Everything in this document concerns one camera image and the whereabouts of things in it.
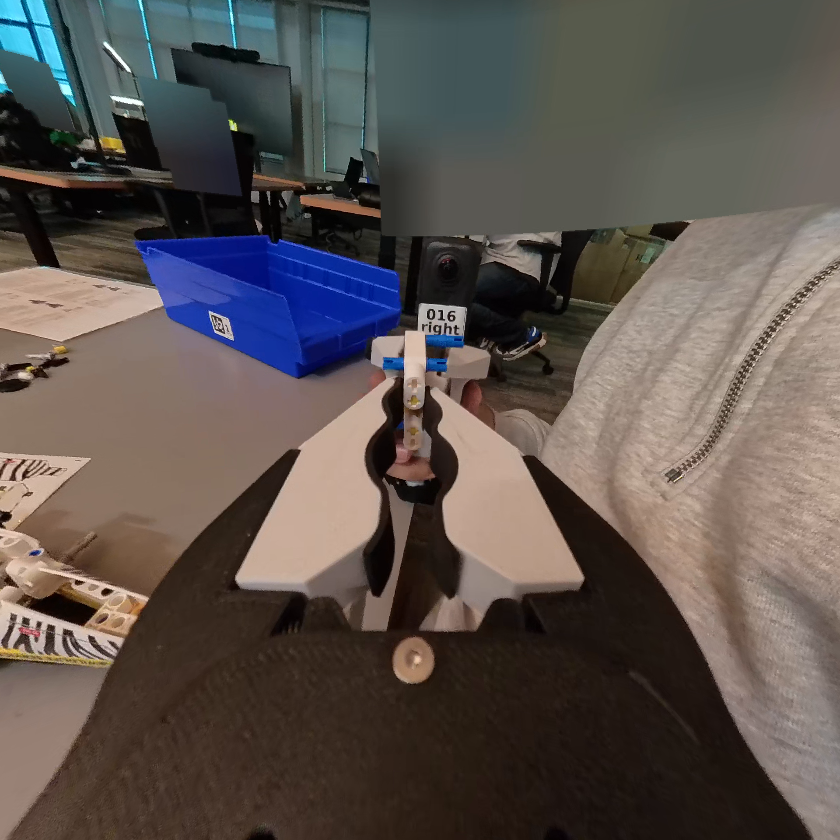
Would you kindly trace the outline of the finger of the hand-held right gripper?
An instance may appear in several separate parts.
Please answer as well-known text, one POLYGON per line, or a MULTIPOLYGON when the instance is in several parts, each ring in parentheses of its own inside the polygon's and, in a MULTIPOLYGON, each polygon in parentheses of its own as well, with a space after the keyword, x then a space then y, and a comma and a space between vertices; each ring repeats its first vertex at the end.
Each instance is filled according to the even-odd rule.
POLYGON ((404 337, 377 337, 370 340, 372 380, 403 377, 404 337))
POLYGON ((460 400, 465 385, 484 380, 490 368, 490 354, 475 346, 449 349, 449 397, 460 400))

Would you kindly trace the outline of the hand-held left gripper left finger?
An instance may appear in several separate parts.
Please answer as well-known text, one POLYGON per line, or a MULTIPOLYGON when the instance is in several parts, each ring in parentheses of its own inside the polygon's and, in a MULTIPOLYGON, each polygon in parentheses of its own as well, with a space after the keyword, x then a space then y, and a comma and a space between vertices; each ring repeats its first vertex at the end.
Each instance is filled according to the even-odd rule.
POLYGON ((385 380, 311 436, 293 457, 235 582, 243 591, 327 596, 346 612, 361 604, 360 626, 386 630, 393 595, 373 596, 363 551, 380 523, 381 479, 369 475, 365 454, 385 424, 385 380))

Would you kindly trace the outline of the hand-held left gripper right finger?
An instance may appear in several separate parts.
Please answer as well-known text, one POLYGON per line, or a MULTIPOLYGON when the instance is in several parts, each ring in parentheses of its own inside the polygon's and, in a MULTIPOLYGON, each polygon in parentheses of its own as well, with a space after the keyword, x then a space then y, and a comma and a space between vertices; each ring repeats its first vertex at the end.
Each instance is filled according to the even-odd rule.
POLYGON ((529 468, 542 467, 438 388, 429 393, 432 631, 477 629, 494 602, 577 592, 584 575, 529 468))

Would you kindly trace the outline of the white yellow blue lego assembly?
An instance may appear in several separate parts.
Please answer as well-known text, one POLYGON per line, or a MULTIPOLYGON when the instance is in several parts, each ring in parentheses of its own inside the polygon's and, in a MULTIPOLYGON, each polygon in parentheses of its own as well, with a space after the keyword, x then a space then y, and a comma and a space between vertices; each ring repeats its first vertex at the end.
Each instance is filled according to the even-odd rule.
POLYGON ((432 439, 424 428, 427 388, 449 396, 449 349, 465 347, 461 336, 408 330, 402 357, 403 445, 421 458, 429 459, 432 439))

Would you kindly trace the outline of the zebra striped lego helicopter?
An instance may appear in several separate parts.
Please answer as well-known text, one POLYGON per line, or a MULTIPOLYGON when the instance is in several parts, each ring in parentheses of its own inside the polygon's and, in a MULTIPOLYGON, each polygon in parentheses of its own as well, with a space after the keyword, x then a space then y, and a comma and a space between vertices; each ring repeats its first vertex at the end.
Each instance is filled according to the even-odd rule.
POLYGON ((149 597, 74 564, 96 539, 89 532, 55 556, 23 532, 2 530, 2 660, 112 665, 149 597))

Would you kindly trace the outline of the person's right forearm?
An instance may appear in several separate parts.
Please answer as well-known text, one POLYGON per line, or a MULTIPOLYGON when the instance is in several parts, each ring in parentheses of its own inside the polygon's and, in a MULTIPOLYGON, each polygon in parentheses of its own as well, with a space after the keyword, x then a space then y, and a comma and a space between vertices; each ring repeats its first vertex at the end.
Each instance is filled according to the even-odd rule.
POLYGON ((553 431, 551 424, 522 409, 506 412, 493 410, 492 416, 496 433, 513 445, 520 454, 541 457, 553 431))

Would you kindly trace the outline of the small loose lego parts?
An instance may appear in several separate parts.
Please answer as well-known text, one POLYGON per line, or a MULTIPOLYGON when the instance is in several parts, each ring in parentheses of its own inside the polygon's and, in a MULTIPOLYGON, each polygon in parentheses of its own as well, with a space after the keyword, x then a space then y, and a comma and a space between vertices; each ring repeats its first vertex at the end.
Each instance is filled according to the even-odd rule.
POLYGON ((69 349, 55 345, 44 353, 28 353, 24 361, 1 363, 1 393, 15 393, 30 387, 36 380, 48 379, 50 371, 69 363, 69 349))

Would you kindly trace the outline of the person's right hand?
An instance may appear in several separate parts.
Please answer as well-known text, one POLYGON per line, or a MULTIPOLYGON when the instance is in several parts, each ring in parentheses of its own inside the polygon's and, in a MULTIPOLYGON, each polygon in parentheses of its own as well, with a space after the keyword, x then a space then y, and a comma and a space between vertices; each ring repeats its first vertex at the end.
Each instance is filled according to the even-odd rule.
MULTIPOLYGON (((464 384, 460 405, 490 429, 496 430, 496 413, 485 402, 479 381, 471 380, 464 384)), ((389 476, 409 483, 423 483, 435 478, 428 458, 421 458, 404 447, 402 429, 395 430, 394 440, 395 461, 387 471, 389 476)))

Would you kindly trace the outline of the black office chair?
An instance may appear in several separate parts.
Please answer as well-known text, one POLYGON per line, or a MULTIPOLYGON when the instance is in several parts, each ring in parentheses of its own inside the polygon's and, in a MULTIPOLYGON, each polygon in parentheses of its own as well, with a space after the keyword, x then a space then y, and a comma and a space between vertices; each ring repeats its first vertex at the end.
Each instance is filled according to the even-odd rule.
MULTIPOLYGON (((547 245, 541 245, 539 243, 532 244, 535 248, 540 249, 540 251, 542 252, 541 283, 542 288, 545 289, 545 292, 541 307, 536 311, 525 312, 522 316, 523 321, 525 321, 531 326, 537 327, 540 331, 542 331, 539 326, 531 323, 525 318, 526 314, 550 312, 560 315, 565 313, 571 300, 571 289, 572 280, 574 276, 574 269, 576 268, 578 260, 582 255, 583 249, 585 245, 589 242, 591 236, 591 230, 580 230, 562 234, 560 256, 556 267, 551 267, 552 258, 549 255, 549 247, 547 245)), ((546 340, 548 340, 545 331, 542 331, 542 333, 546 337, 546 340)), ((541 350, 532 352, 529 355, 515 361, 519 361, 523 358, 528 358, 529 356, 532 356, 541 362, 541 372, 544 375, 551 375, 553 373, 553 365, 551 360, 546 356, 543 350, 545 345, 541 348, 541 350)), ((496 360, 491 366, 491 375, 497 380, 498 383, 503 383, 507 380, 507 372, 505 369, 505 365, 514 361, 504 361, 495 351, 493 351, 493 353, 495 354, 496 360)))

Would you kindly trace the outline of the blue plastic bin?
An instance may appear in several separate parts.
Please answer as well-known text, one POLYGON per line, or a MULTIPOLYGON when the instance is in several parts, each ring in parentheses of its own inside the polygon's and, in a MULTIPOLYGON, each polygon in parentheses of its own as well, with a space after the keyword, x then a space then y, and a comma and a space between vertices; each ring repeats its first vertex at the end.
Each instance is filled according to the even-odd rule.
POLYGON ((296 378, 362 353, 402 314, 393 269, 266 236, 138 240, 174 322, 296 378))

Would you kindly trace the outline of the person in grey hoodie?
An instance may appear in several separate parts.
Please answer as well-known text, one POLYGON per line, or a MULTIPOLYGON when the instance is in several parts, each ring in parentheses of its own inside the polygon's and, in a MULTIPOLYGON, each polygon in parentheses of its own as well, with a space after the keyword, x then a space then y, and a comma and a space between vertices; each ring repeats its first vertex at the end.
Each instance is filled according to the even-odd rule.
POLYGON ((839 211, 691 223, 542 459, 647 562, 814 838, 839 817, 839 211))

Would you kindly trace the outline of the large dark monitor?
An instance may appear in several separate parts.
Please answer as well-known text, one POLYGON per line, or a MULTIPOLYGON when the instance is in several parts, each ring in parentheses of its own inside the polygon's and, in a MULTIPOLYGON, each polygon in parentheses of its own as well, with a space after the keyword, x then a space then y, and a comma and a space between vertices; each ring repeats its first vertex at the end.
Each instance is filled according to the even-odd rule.
POLYGON ((294 152, 291 69, 265 63, 254 50, 193 43, 171 48, 176 81, 210 91, 238 129, 255 138, 260 153, 294 152))

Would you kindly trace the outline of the printed instruction sheet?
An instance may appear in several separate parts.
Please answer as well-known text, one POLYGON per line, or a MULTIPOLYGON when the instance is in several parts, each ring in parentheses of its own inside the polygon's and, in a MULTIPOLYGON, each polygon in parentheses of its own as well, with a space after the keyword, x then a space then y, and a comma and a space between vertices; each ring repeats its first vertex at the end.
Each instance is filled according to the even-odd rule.
POLYGON ((1 328, 63 343, 163 303, 154 287, 31 267, 1 273, 1 328))

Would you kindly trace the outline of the long wooden desk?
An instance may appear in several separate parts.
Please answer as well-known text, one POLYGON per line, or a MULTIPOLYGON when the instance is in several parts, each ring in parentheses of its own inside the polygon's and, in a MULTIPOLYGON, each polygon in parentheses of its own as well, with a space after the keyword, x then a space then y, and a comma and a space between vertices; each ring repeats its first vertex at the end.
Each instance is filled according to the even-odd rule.
POLYGON ((130 192, 134 187, 148 186, 154 189, 175 189, 172 175, 168 172, 152 172, 135 169, 131 175, 103 172, 78 173, 63 171, 40 171, 7 164, 1 166, 2 188, 9 193, 10 205, 17 219, 37 266, 60 268, 56 252, 49 240, 46 228, 29 193, 36 187, 51 187, 62 190, 121 191, 130 192))

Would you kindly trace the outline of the window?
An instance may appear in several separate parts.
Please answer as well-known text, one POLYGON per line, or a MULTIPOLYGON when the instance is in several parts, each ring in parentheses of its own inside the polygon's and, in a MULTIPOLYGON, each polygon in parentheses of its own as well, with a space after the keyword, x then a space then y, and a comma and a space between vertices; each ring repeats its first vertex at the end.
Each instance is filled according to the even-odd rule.
POLYGON ((46 1, 1 1, 1 48, 47 64, 63 95, 73 99, 46 1))

